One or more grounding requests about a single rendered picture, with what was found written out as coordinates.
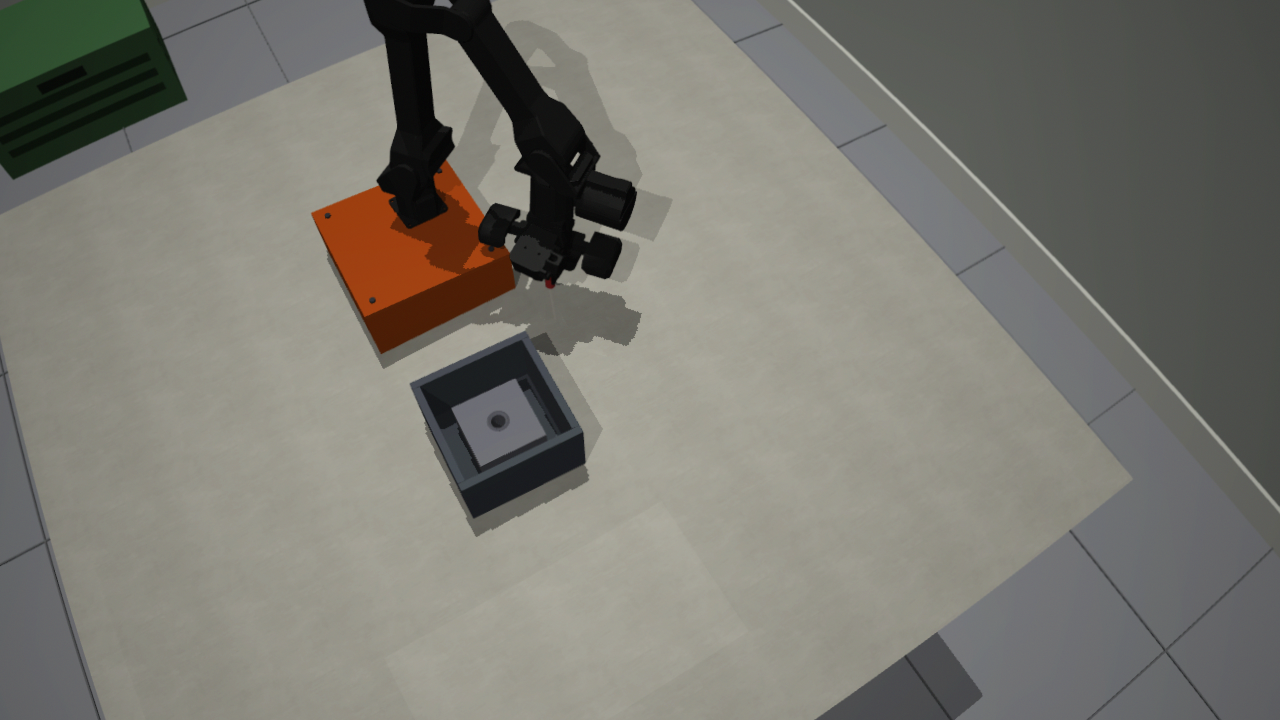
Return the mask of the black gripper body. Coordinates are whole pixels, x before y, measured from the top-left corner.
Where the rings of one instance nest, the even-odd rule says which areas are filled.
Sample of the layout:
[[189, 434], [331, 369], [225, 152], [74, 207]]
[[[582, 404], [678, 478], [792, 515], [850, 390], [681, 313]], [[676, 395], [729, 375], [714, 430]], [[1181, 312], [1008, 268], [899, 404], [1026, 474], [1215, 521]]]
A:
[[620, 258], [622, 241], [609, 234], [594, 232], [590, 242], [585, 242], [585, 234], [572, 231], [573, 209], [575, 206], [562, 215], [550, 217], [532, 209], [530, 204], [530, 211], [526, 215], [526, 220], [515, 222], [515, 219], [520, 217], [518, 209], [494, 202], [479, 225], [477, 240], [480, 240], [481, 243], [492, 245], [493, 247], [499, 249], [506, 243], [507, 233], [516, 234], [516, 243], [529, 222], [549, 229], [553, 229], [553, 225], [557, 225], [564, 231], [564, 237], [568, 243], [567, 252], [564, 254], [567, 261], [576, 263], [577, 258], [582, 254], [582, 272], [603, 279], [611, 278], [614, 265]]

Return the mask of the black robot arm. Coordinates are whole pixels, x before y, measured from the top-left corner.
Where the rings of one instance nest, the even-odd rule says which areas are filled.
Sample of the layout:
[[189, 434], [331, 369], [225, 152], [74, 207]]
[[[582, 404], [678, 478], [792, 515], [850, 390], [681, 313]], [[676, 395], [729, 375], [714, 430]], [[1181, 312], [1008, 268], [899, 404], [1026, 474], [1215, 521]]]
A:
[[[449, 126], [436, 120], [426, 33], [444, 35], [465, 49], [513, 123], [521, 152], [515, 170], [530, 176], [530, 204], [557, 217], [575, 217], [625, 231], [637, 191], [628, 181], [596, 172], [600, 154], [564, 102], [549, 97], [492, 12], [490, 0], [364, 0], [384, 35], [397, 129], [390, 160], [378, 177], [390, 208], [408, 229], [448, 211], [434, 176], [454, 149]], [[573, 161], [580, 152], [579, 160]], [[393, 202], [392, 202], [393, 201]], [[535, 281], [558, 278], [567, 258], [564, 231], [525, 225], [509, 260]]]

